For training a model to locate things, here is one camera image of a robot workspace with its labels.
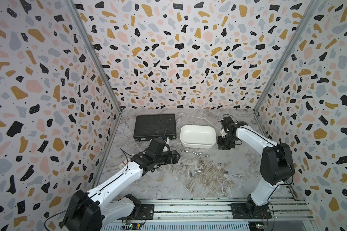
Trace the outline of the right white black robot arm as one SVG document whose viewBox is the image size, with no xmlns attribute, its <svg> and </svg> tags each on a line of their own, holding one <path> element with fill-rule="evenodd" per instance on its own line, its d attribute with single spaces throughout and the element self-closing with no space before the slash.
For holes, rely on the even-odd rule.
<svg viewBox="0 0 347 231">
<path fill-rule="evenodd" d="M 261 156 L 261 180 L 256 189 L 247 197 L 245 204 L 241 204 L 235 214 L 241 217 L 258 218 L 269 217 L 270 198 L 281 185 L 295 174 L 290 146 L 277 143 L 253 130 L 244 121 L 233 121 L 231 116 L 223 117 L 221 135 L 218 136 L 219 150 L 230 150 L 236 147 L 236 141 L 248 144 Z"/>
</svg>

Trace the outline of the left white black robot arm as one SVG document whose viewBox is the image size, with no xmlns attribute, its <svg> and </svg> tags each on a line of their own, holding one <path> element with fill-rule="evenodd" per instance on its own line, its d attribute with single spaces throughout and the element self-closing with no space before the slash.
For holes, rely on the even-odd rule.
<svg viewBox="0 0 347 231">
<path fill-rule="evenodd" d="M 154 138 L 148 148 L 131 156 L 119 172 L 87 192 L 78 190 L 71 197 L 63 225 L 69 231 L 99 231 L 116 220 L 147 218 L 142 203 L 132 194 L 115 198 L 127 187 L 163 165 L 177 164 L 181 155 L 172 150 L 169 140 Z"/>
</svg>

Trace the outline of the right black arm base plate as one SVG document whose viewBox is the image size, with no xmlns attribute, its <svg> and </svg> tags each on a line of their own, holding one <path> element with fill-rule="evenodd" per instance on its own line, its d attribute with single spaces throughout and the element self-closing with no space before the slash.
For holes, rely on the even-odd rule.
<svg viewBox="0 0 347 231">
<path fill-rule="evenodd" d="M 262 219 L 272 218 L 269 205 L 253 206 L 247 203 L 230 204 L 233 219 Z"/>
</svg>

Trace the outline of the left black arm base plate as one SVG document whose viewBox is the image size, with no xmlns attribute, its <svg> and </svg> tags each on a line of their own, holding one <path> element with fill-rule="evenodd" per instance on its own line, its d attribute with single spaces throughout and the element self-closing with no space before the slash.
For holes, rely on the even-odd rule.
<svg viewBox="0 0 347 231">
<path fill-rule="evenodd" d="M 153 220 L 154 217 L 154 204 L 141 204 L 136 206 L 132 213 L 127 217 L 119 217 L 118 220 L 122 219 L 137 219 L 137 220 Z"/>
</svg>

